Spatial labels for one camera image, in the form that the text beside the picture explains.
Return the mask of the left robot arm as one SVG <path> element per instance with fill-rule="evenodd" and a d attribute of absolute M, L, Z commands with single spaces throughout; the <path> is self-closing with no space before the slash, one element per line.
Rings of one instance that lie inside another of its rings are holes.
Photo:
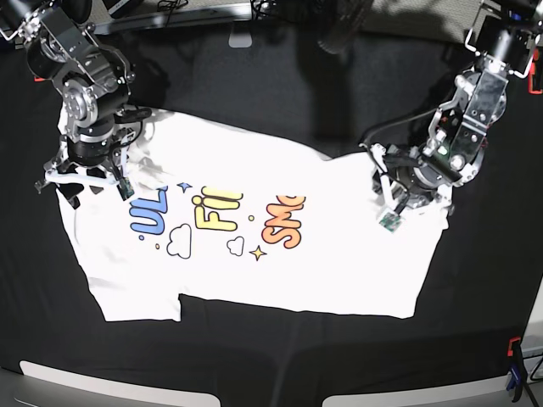
<path fill-rule="evenodd" d="M 540 1 L 482 1 L 467 31 L 464 47 L 473 62 L 454 79 L 450 100 L 424 113 L 391 120 L 368 129 L 360 147 L 375 164 L 375 193 L 383 198 L 378 224 L 394 232 L 405 209 L 428 205 L 452 211 L 453 188 L 480 172 L 489 129 L 507 107 L 511 77 L 529 75 L 542 35 Z M 427 136 L 412 146 L 387 146 L 380 132 L 429 117 Z"/>

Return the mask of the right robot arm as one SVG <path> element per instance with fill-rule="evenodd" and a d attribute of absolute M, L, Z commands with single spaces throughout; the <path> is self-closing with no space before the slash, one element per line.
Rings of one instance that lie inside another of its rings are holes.
<path fill-rule="evenodd" d="M 35 188 L 53 185 L 77 209 L 84 188 L 107 187 L 123 200 L 134 194 L 127 174 L 129 147 L 152 111 L 128 106 L 132 65 L 117 48 L 102 44 L 90 21 L 90 1 L 3 1 L 2 37 L 21 39 L 27 64 L 62 98 L 64 122 L 58 152 L 44 164 Z"/>

